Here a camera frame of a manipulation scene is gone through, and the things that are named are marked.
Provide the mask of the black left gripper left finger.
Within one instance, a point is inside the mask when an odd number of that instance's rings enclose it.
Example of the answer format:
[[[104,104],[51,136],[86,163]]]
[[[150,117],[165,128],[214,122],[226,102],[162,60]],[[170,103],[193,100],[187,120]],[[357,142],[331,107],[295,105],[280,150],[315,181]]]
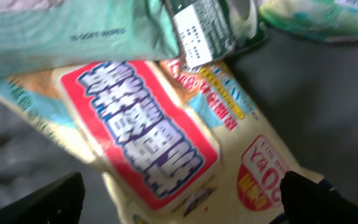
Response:
[[[84,199],[82,174],[71,172],[0,209],[0,223],[78,224]]]

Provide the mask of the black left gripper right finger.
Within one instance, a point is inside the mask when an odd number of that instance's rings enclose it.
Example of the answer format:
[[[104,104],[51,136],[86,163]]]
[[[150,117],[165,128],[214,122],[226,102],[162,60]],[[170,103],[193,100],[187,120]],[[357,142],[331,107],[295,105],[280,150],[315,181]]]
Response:
[[[289,224],[358,224],[358,205],[341,197],[329,184],[317,184],[288,171],[280,190]]]

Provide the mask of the yellow red snack bag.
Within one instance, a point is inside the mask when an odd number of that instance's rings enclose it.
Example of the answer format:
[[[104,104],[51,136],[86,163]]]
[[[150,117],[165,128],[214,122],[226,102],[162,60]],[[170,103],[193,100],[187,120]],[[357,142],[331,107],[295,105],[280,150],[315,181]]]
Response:
[[[280,223],[313,182],[225,64],[95,62],[0,78],[0,101],[100,169],[122,223]]]

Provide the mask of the teal kleenex tissue pack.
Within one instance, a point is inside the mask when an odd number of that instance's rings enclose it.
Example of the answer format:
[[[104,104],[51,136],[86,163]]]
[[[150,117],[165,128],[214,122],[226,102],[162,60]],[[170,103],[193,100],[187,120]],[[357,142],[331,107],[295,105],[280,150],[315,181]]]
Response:
[[[265,0],[259,14],[271,26],[308,39],[358,40],[358,0]]]

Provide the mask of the green zam-buk box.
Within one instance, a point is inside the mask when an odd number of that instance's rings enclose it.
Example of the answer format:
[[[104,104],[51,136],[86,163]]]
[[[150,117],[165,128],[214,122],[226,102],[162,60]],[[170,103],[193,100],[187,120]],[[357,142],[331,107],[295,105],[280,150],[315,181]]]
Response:
[[[188,68],[248,50],[266,38],[255,0],[166,0]]]

